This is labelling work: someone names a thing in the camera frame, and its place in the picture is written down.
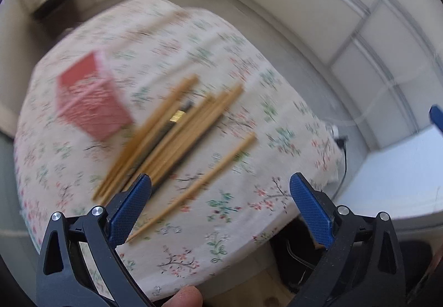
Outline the person's hand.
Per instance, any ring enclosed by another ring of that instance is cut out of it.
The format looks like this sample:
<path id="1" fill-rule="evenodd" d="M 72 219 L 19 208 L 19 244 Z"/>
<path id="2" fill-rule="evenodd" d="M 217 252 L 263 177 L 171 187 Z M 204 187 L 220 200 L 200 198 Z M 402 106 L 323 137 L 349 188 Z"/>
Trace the person's hand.
<path id="1" fill-rule="evenodd" d="M 195 286 L 185 286 L 166 301 L 162 307 L 202 307 L 203 297 Z"/>

